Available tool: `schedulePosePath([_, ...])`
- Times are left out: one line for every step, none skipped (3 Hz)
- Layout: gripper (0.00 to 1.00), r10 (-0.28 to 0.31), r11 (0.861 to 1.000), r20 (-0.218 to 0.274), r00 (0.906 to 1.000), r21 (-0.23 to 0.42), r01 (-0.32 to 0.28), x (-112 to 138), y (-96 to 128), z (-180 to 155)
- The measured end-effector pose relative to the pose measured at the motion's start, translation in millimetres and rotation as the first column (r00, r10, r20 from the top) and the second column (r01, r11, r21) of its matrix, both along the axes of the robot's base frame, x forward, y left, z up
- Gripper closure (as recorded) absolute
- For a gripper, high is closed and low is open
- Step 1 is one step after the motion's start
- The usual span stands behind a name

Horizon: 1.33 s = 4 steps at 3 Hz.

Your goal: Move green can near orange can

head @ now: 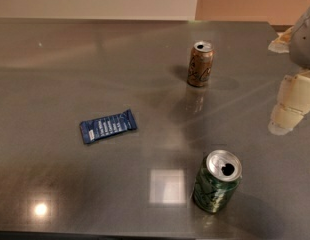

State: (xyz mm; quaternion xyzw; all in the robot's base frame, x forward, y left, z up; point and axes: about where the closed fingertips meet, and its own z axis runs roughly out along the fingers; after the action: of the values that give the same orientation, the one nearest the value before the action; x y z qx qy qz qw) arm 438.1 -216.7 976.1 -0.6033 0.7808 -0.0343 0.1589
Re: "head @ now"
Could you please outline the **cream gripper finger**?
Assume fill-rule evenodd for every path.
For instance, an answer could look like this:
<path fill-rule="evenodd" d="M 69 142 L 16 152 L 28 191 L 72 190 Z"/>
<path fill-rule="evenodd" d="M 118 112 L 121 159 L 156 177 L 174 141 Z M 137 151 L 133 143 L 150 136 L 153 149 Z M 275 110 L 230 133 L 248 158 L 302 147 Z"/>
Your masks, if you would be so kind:
<path fill-rule="evenodd" d="M 269 44 L 268 50 L 280 54 L 288 53 L 292 30 L 293 28 L 290 27 L 283 33 L 280 33 L 278 37 Z"/>
<path fill-rule="evenodd" d="M 294 76 L 286 75 L 282 80 L 268 129 L 274 135 L 286 135 L 309 112 L 310 70 L 304 69 Z"/>

